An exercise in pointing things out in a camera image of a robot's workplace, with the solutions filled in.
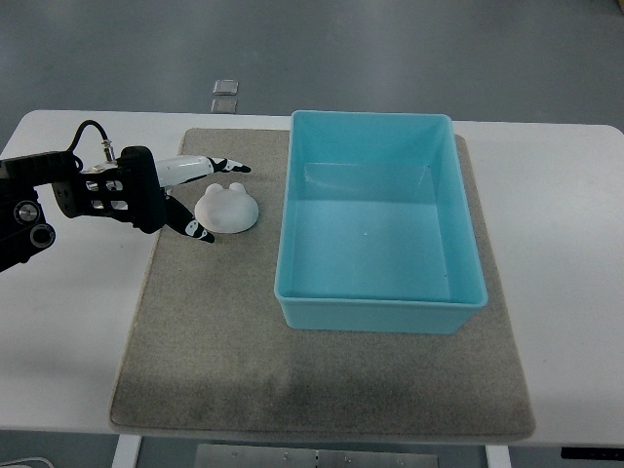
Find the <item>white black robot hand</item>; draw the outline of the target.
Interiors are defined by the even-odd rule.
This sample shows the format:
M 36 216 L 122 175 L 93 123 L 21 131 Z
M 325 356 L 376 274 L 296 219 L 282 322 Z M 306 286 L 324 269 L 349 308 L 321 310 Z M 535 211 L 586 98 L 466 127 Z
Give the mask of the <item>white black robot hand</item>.
M 156 161 L 147 147 L 130 146 L 118 159 L 77 172 L 52 187 L 69 218 L 109 217 L 146 234 L 167 225 L 182 236 L 213 243 L 215 236 L 169 190 L 212 174 L 251 170 L 231 159 L 200 155 Z

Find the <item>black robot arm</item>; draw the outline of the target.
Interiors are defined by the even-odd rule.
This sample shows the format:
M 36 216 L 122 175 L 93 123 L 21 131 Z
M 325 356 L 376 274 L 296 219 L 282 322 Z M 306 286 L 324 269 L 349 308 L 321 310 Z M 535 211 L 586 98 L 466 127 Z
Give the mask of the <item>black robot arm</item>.
M 3 159 L 1 161 L 1 270 L 28 262 L 49 248 L 56 239 L 55 229 L 46 221 L 39 202 L 38 186 L 68 181 L 84 169 L 74 154 L 84 131 L 99 132 L 104 156 L 115 159 L 112 144 L 103 126 L 82 122 L 67 149 Z

